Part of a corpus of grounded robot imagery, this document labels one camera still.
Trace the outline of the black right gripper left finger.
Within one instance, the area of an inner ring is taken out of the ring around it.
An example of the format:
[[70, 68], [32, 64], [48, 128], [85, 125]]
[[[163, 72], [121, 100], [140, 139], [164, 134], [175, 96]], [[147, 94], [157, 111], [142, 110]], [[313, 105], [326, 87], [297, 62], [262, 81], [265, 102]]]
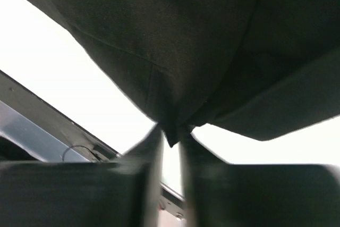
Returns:
[[156, 226], [161, 132], [105, 163], [1, 162], [1, 226]]

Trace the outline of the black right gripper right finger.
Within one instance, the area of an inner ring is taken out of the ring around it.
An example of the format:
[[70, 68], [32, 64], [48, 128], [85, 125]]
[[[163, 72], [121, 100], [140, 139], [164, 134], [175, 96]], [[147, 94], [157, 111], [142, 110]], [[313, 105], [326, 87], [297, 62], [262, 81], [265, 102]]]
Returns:
[[222, 161], [179, 131], [187, 226], [339, 226], [339, 171], [330, 165]]

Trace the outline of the black long sleeve shirt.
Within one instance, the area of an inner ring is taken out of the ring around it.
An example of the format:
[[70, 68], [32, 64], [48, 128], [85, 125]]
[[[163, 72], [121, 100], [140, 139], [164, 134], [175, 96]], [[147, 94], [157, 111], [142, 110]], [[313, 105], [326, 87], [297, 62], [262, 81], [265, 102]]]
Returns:
[[171, 145], [212, 124], [270, 140], [339, 114], [339, 0], [27, 0]]

